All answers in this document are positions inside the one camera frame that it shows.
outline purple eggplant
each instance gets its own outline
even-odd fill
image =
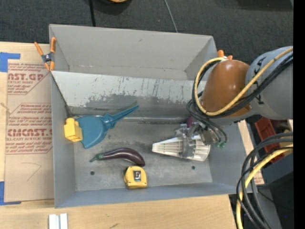
[[[126,159],[138,166],[145,166],[143,157],[134,149],[128,147],[117,148],[108,152],[97,154],[90,162],[94,160],[109,160],[109,159]]]

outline bin floor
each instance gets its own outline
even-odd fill
[[[212,182],[209,158],[200,162],[152,152],[153,143],[174,137],[179,127],[179,124],[121,121],[92,148],[84,149],[81,142],[74,143],[76,190],[124,188],[125,170],[133,163],[123,159],[89,162],[96,154],[119,147],[133,148],[143,156],[148,186]]]

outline red object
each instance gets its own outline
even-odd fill
[[[264,141],[267,137],[273,136],[276,134],[271,120],[267,119],[265,117],[262,117],[257,122],[255,122],[255,127],[257,129],[257,132],[259,134],[261,141]],[[264,147],[264,149],[265,149],[265,152],[268,153],[271,150],[279,149],[280,147],[281,147],[280,144],[276,143],[276,144],[267,145]],[[274,163],[283,157],[284,157],[284,155],[279,155],[279,156],[275,157],[274,159],[272,159],[270,162]]]

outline blue tape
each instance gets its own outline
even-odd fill
[[[4,181],[1,181],[0,182],[0,206],[1,205],[8,205],[8,204],[20,204],[20,202],[4,203]]]
[[[20,53],[0,52],[0,72],[8,71],[9,59],[20,59]]]

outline yellow tape measure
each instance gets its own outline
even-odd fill
[[[124,181],[127,188],[147,187],[146,172],[139,166],[129,166],[126,169]]]

